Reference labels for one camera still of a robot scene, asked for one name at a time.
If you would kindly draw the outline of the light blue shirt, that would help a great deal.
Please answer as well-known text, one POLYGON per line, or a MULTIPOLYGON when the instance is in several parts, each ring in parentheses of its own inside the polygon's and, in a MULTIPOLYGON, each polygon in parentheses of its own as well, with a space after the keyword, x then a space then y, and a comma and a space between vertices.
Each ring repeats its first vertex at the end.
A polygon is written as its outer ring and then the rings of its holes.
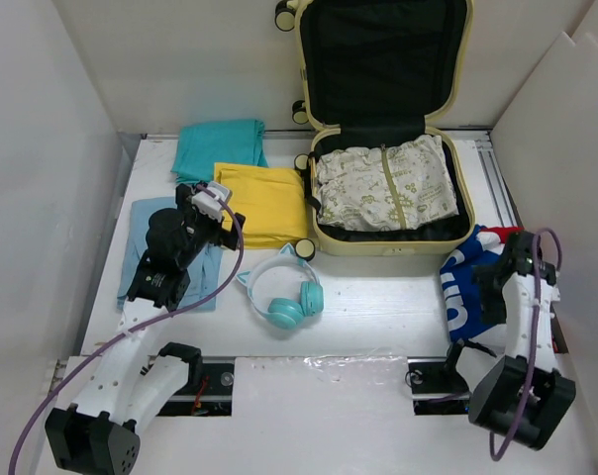
MULTIPOLYGON (((137 200, 132 203, 130 229, 122 264, 121 280, 117 291, 117 308, 123 309, 127 292, 132 284, 141 257, 147 250, 146 234, 150 216, 161 209, 175 209, 173 197, 157 197, 137 200)), ((219 284, 219 273, 223 251, 207 245, 188 267, 189 286, 178 305, 191 305, 213 293, 219 284)))

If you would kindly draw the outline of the red white blue shirt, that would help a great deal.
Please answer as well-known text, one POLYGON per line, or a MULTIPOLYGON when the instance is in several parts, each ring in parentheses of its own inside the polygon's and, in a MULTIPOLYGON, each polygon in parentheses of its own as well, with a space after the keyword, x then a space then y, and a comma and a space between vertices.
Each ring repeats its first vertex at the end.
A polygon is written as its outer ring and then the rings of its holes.
POLYGON ((481 320, 479 288, 472 282, 473 268, 495 263, 510 234, 521 230, 476 225, 469 237, 448 255, 439 275, 451 342, 470 340, 490 348, 505 345, 507 326, 486 325, 481 320))

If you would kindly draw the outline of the cream printed zip pouch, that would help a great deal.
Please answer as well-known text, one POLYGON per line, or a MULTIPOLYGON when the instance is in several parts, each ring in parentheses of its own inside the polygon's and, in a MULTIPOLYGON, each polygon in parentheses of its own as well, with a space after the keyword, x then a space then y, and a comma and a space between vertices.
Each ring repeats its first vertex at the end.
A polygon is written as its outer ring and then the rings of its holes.
POLYGON ((349 147, 316 164, 318 223, 349 232, 413 231, 458 214, 443 141, 349 147))

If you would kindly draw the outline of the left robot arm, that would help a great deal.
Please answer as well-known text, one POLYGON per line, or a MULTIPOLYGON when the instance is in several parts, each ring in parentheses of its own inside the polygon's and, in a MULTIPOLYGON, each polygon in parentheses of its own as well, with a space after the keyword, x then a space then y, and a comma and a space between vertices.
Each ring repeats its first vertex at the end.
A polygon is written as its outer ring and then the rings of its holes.
POLYGON ((207 247, 244 250, 245 217, 228 206, 232 192, 217 182, 180 184, 175 207, 149 218, 146 249, 124 301, 120 332, 97 349, 98 364, 66 409, 45 423, 53 460, 78 474, 129 474, 141 433, 178 390, 202 383, 200 352, 193 346, 156 343, 168 321, 182 312, 188 268, 207 247))

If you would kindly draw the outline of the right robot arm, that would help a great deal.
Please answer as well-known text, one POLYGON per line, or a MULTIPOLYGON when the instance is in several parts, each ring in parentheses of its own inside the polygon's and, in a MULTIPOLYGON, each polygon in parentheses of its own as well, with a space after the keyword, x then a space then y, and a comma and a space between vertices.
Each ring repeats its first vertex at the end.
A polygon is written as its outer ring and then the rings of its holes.
POLYGON ((468 412, 472 424, 503 437, 489 447, 495 461, 511 442, 542 449, 576 396, 555 358, 550 320, 561 264, 544 261, 542 235, 477 226, 439 271, 450 341, 503 351, 472 390, 468 412))

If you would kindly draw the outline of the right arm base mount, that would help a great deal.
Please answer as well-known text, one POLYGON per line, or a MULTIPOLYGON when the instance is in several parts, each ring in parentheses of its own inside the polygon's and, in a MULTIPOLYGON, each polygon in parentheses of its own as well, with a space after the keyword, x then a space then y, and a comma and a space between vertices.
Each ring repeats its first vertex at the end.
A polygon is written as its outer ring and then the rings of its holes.
POLYGON ((416 416, 466 416, 470 390, 466 380, 442 357, 409 358, 405 383, 416 416))

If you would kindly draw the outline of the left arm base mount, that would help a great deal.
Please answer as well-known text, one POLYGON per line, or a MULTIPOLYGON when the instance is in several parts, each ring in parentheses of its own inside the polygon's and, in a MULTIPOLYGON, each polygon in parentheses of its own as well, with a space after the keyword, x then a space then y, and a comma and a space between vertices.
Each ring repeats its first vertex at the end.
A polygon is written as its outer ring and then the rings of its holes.
POLYGON ((159 417, 229 417, 233 409, 234 384, 234 359, 205 359, 199 385, 176 392, 157 415, 159 417))

